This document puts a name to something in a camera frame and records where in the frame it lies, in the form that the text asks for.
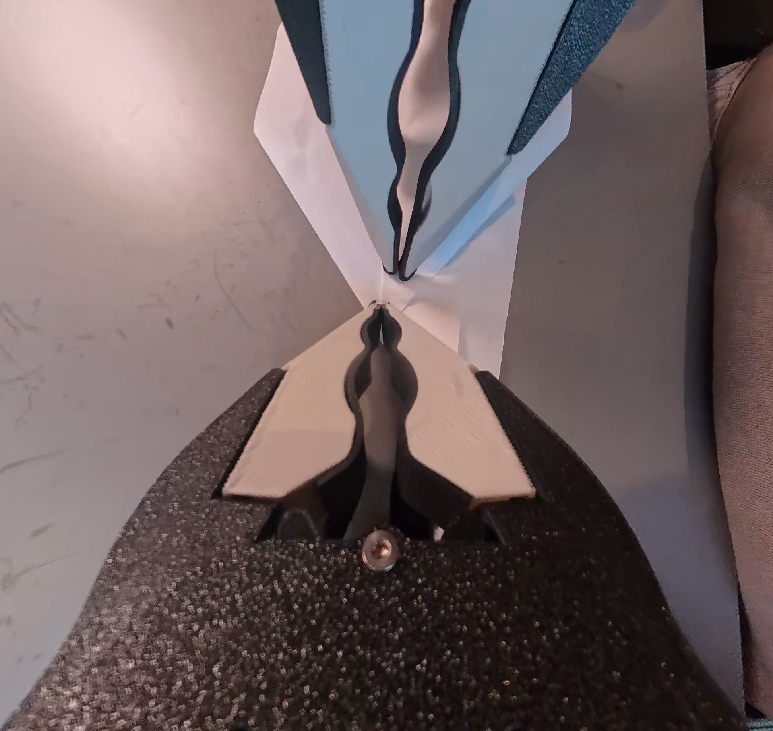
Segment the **white paper sheet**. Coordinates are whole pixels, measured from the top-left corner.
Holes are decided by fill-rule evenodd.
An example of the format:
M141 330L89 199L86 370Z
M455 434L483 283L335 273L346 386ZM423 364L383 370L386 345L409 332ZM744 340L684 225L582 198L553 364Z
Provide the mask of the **white paper sheet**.
M408 282L380 262L279 26L254 132L361 306L388 302L478 369L500 375L527 179L567 137L568 92Z

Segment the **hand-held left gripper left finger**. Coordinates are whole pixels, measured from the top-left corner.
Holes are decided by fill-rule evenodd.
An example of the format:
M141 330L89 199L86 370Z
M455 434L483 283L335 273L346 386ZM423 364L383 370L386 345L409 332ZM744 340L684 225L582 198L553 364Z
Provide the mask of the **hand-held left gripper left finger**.
M382 307L371 305L283 369L222 482L222 497L271 504L262 538L342 539L366 482L360 399Z

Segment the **grey desk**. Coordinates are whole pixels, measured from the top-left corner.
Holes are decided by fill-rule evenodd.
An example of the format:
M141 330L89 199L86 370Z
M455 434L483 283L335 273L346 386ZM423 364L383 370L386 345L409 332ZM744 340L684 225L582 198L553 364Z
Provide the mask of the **grey desk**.
M273 0L2 0L2 721L163 469L360 305L254 132ZM701 0L638 0L527 184L502 381L743 703Z

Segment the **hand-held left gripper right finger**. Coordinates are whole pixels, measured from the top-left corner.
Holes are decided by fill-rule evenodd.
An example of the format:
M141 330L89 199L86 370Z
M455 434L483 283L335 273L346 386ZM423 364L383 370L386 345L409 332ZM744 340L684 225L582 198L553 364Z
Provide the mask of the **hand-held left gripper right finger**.
M391 305L381 311L399 400L392 524L417 539L488 539L487 508L536 488L486 396L478 371Z

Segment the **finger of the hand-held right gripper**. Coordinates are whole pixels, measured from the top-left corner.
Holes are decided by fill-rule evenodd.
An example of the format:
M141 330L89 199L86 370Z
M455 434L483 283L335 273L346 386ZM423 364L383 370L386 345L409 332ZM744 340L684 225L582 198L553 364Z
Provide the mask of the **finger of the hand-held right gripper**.
M457 0L450 109L420 167L399 264L407 280L509 163L509 146L575 0Z
M406 158L398 99L415 55L424 0L318 0L331 123L328 135L385 271L398 272Z

